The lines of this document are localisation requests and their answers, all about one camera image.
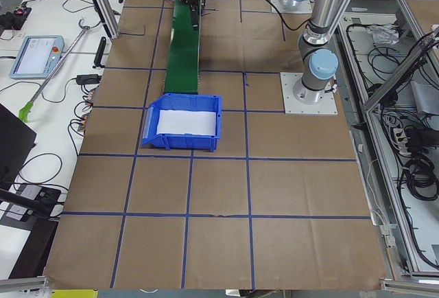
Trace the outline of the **blue right plastic bin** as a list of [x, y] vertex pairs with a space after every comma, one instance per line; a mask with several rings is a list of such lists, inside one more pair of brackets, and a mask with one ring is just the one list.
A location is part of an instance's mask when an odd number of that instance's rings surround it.
[[147, 110], [141, 145], [214, 151], [222, 131], [222, 97], [166, 93]]

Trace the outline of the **aluminium frame post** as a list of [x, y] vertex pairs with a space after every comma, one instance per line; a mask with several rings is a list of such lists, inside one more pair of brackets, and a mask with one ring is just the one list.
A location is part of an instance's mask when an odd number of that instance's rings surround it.
[[113, 41], [119, 37], [119, 26], [109, 0], [92, 0], [106, 35]]

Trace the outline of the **grabber reacher tool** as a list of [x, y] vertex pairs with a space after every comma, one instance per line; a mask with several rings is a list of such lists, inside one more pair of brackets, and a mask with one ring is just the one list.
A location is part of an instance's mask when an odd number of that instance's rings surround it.
[[75, 38], [75, 40], [72, 42], [71, 46], [66, 50], [66, 52], [62, 55], [56, 66], [51, 70], [48, 77], [43, 81], [41, 86], [38, 88], [38, 90], [33, 94], [33, 96], [30, 98], [30, 100], [26, 103], [26, 105], [19, 110], [19, 116], [18, 118], [24, 122], [28, 123], [28, 115], [34, 105], [34, 102], [38, 98], [38, 96], [43, 92], [44, 88], [48, 85], [50, 80], [55, 76], [57, 71], [61, 68], [64, 61], [67, 59], [68, 55], [73, 51], [74, 47], [77, 45], [77, 43], [80, 41], [80, 39], [90, 30], [89, 25], [83, 24], [84, 19], [80, 19], [78, 22], [78, 26], [80, 27], [81, 31], [78, 34], [78, 36]]

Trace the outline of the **white foam pad right bin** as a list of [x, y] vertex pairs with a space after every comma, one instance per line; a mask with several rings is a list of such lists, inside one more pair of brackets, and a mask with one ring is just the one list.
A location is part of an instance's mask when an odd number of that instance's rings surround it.
[[215, 135], [216, 119], [215, 112], [160, 110], [156, 133]]

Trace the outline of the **blue teach pendant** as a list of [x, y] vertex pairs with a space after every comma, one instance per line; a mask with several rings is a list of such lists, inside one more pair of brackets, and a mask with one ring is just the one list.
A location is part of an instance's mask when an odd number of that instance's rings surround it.
[[9, 76], [12, 79], [45, 79], [58, 64], [63, 49], [61, 35], [27, 36]]

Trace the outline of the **black power adapter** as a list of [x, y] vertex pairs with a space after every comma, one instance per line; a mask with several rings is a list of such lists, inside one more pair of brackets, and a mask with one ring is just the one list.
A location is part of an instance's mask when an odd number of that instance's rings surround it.
[[76, 76], [75, 81], [78, 85], [99, 84], [101, 78], [98, 74], [80, 74]]

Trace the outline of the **green conveyor belt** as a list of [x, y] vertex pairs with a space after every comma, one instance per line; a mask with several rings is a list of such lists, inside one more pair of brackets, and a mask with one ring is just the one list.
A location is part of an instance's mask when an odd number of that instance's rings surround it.
[[199, 46], [189, 4], [175, 0], [164, 93], [198, 93]]

